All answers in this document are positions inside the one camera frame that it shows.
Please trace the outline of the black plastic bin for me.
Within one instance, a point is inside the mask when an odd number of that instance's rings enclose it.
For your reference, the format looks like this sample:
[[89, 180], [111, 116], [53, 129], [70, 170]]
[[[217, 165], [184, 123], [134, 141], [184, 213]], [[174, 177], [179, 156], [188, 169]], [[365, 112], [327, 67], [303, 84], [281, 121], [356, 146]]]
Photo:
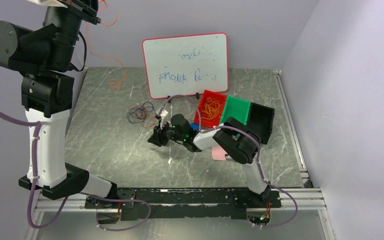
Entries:
[[251, 102], [246, 125], [260, 136], [260, 143], [267, 145], [273, 132], [275, 109]]

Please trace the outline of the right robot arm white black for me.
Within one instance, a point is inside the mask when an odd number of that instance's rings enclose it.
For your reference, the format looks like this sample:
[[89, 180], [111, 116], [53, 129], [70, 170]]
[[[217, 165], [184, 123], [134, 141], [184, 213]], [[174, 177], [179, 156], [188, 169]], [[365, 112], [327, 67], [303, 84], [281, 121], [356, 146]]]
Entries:
[[272, 189], [260, 160], [259, 134], [233, 117], [207, 130], [194, 129], [182, 114], [171, 117], [170, 122], [158, 116], [158, 125], [153, 128], [147, 142], [155, 146], [166, 146], [169, 141], [182, 145], [192, 153], [220, 146], [233, 161], [242, 165], [246, 186], [251, 191], [250, 202], [262, 207], [269, 200]]

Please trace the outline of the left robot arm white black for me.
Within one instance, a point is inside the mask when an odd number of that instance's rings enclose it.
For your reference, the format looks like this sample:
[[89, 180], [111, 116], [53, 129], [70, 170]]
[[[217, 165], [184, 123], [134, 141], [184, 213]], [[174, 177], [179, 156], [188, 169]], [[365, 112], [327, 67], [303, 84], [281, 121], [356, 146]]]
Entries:
[[73, 104], [75, 44], [82, 22], [97, 25], [96, 0], [38, 0], [46, 6], [42, 27], [31, 30], [0, 20], [0, 67], [23, 77], [21, 103], [30, 136], [28, 173], [18, 181], [51, 200], [75, 194], [98, 197], [106, 208], [119, 200], [117, 185], [65, 161], [66, 128]]

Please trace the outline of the red plastic bin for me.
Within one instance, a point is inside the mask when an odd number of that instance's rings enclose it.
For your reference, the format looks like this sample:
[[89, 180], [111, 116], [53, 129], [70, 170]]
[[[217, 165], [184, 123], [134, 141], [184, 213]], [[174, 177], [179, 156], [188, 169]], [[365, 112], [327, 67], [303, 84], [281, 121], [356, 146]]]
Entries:
[[222, 93], [207, 89], [204, 90], [197, 107], [200, 117], [198, 113], [196, 113], [194, 123], [201, 123], [201, 127], [207, 128], [218, 126], [220, 124], [227, 97], [227, 95]]

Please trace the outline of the green plastic bin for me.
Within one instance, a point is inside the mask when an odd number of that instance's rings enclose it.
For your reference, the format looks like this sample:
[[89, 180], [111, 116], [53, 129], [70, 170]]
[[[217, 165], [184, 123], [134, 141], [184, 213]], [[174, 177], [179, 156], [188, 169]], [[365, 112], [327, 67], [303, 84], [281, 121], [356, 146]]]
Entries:
[[229, 117], [235, 118], [246, 125], [251, 102], [234, 96], [228, 96], [219, 123], [224, 123]]

